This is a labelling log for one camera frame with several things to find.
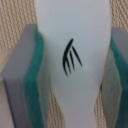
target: teal edge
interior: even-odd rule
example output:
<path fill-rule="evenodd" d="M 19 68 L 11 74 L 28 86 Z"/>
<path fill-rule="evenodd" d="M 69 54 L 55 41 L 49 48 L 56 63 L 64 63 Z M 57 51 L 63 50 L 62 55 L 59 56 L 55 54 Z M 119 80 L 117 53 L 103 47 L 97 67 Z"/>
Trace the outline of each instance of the teal edge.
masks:
<path fill-rule="evenodd" d="M 35 41 L 36 45 L 33 58 L 30 62 L 30 67 L 24 76 L 23 82 L 32 126 L 33 128 L 44 128 L 37 82 L 38 73 L 43 59 L 44 42 L 37 27 L 35 30 Z"/>
<path fill-rule="evenodd" d="M 128 127 L 128 64 L 119 52 L 114 39 L 111 39 L 110 45 L 116 66 L 119 70 L 119 75 L 122 85 L 122 95 L 120 101 L 120 108 L 115 128 L 127 128 Z"/>

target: black logo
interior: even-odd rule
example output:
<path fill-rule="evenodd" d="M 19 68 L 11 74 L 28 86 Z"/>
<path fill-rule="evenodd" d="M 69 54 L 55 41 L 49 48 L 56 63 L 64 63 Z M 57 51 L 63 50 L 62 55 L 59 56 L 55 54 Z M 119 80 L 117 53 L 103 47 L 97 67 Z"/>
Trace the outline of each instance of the black logo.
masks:
<path fill-rule="evenodd" d="M 64 68 L 64 72 L 65 72 L 65 74 L 67 76 L 68 76 L 68 74 L 67 74 L 67 71 L 66 71 L 66 63 L 67 63 L 69 72 L 71 73 L 70 64 L 69 64 L 69 60 L 68 60 L 67 54 L 68 54 L 68 52 L 70 50 L 70 47 L 71 47 L 72 43 L 73 43 L 73 39 L 71 39 L 69 41 L 69 43 L 68 43 L 68 45 L 67 45 L 67 47 L 65 49 L 64 56 L 63 56 L 63 68 Z M 73 46 L 72 46 L 72 51 L 74 52 L 76 58 L 78 59 L 80 65 L 82 66 L 81 60 L 80 60 L 80 58 L 78 56 L 78 53 L 77 53 L 76 49 Z M 72 62 L 73 69 L 75 70 L 75 66 L 74 66 L 74 61 L 73 61 L 73 56 L 72 56 L 71 50 L 70 50 L 70 59 L 71 59 L 71 62 Z"/>

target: white curved object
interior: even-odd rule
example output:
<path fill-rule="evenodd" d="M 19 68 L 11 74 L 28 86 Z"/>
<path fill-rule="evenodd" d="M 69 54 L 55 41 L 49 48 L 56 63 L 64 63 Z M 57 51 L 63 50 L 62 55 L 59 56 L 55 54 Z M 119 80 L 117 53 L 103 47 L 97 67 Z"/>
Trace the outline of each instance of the white curved object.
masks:
<path fill-rule="evenodd" d="M 94 106 L 111 35 L 109 0 L 35 3 L 38 29 L 48 48 L 51 83 L 66 128 L 96 128 Z"/>

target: teal trim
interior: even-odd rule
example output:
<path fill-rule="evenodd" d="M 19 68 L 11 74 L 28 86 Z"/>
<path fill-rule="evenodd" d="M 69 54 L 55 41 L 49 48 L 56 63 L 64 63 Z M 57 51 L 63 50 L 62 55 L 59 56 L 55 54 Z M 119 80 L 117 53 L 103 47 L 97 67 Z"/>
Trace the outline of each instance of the teal trim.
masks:
<path fill-rule="evenodd" d="M 121 85 L 122 85 L 120 108 L 119 108 L 119 113 L 115 128 L 127 128 L 128 127 L 128 64 L 121 55 L 121 53 L 119 52 L 113 38 L 111 39 L 110 47 L 114 54 L 115 63 L 119 71 Z"/>
<path fill-rule="evenodd" d="M 32 126 L 33 128 L 44 128 L 37 82 L 38 73 L 43 61 L 44 42 L 37 28 L 35 30 L 35 41 L 36 45 L 33 58 L 30 62 L 30 67 L 24 76 L 23 82 Z"/>

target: gray panel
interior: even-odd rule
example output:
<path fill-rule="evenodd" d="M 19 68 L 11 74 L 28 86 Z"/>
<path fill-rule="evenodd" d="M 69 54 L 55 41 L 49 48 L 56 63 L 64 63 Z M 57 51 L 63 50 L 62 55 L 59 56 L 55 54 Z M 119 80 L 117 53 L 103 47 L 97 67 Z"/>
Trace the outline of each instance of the gray panel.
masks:
<path fill-rule="evenodd" d="M 0 128 L 14 128 L 3 80 L 0 78 Z"/>
<path fill-rule="evenodd" d="M 23 77 L 34 53 L 35 28 L 36 25 L 27 25 L 2 72 L 15 128 L 32 128 L 27 110 Z"/>
<path fill-rule="evenodd" d="M 40 67 L 40 72 L 38 75 L 38 89 L 40 94 L 40 105 L 42 110 L 43 122 L 45 128 L 47 128 L 47 120 L 49 115 L 49 85 L 50 85 L 50 78 L 49 78 L 49 68 L 48 68 L 48 54 L 46 47 L 44 48 L 44 55 L 43 61 Z"/>
<path fill-rule="evenodd" d="M 113 52 L 109 49 L 102 82 L 102 104 L 107 128 L 115 128 L 119 112 L 122 86 Z"/>

